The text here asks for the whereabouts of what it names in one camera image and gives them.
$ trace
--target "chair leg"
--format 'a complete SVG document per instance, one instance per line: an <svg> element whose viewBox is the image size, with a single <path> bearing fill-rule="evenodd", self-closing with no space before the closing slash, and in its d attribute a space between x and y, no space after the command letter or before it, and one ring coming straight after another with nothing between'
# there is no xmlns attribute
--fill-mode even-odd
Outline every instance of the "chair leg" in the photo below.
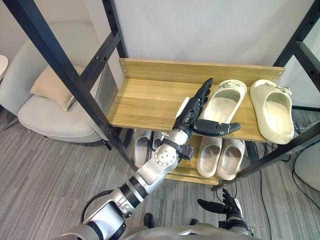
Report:
<svg viewBox="0 0 320 240"><path fill-rule="evenodd" d="M19 121L18 118L15 117L15 118L12 119L6 126L4 126L4 127L1 129L1 131L4 131L4 130L12 127L12 126L15 125L18 121Z"/></svg>

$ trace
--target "gray armchair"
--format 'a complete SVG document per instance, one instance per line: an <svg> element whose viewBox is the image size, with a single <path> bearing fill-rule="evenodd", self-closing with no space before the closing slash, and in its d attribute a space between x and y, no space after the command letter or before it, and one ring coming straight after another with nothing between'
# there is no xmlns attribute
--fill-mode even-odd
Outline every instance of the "gray armchair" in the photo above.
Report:
<svg viewBox="0 0 320 240"><path fill-rule="evenodd" d="M95 29L89 23L60 22L50 28L73 65L85 68L100 47ZM0 104L15 114L26 128L46 137L75 143L107 140L77 101L69 111L64 111L55 102L30 93L35 80L47 66L33 43L26 42L3 78ZM106 84L100 80L101 75L90 93L105 110L108 97L102 88L106 88Z"/></svg>

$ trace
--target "gray carpet floor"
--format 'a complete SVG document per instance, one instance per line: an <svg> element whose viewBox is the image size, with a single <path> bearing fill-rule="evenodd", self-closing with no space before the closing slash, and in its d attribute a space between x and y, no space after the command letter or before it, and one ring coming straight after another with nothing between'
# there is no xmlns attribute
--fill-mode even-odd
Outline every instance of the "gray carpet floor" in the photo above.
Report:
<svg viewBox="0 0 320 240"><path fill-rule="evenodd" d="M300 110L294 110L292 116L301 128L320 119L318 112ZM11 118L2 110L0 128ZM262 156L263 145L258 144L258 149ZM320 239L320 212L291 177L296 156L262 170L263 197L274 240ZM241 167L247 164L246 159ZM122 185L132 174L116 149L109 151L100 142L62 142L29 133L19 123L1 131L0 240L53 239L80 222L82 208L90 197ZM320 204L318 191L299 185ZM198 198L218 201L210 189L210 185L165 180L126 221L127 230L142 225L145 213L153 214L156 226L187 225L192 218L217 226L225 217L197 205ZM226 189L235 194L235 184ZM237 198L255 236L270 239L259 172L237 182ZM97 200L89 211L101 201Z"/></svg>

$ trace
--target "beige pillow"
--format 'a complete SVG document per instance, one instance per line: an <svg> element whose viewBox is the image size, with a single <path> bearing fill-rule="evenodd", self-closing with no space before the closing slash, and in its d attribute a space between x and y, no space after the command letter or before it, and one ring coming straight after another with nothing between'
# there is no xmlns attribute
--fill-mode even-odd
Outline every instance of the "beige pillow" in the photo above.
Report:
<svg viewBox="0 0 320 240"><path fill-rule="evenodd" d="M84 71L84 68L80 66L74 66L74 68L79 75ZM50 65L48 65L37 80L35 80L30 93L54 101L65 111L67 111L76 100Z"/></svg>

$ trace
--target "white table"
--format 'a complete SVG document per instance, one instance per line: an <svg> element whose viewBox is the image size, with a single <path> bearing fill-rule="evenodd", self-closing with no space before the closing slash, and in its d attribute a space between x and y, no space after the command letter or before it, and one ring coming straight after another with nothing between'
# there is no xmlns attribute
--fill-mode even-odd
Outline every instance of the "white table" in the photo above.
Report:
<svg viewBox="0 0 320 240"><path fill-rule="evenodd" d="M3 55L0 55L0 80L2 80L2 78L4 77L7 66L8 66L8 58L6 58Z"/></svg>

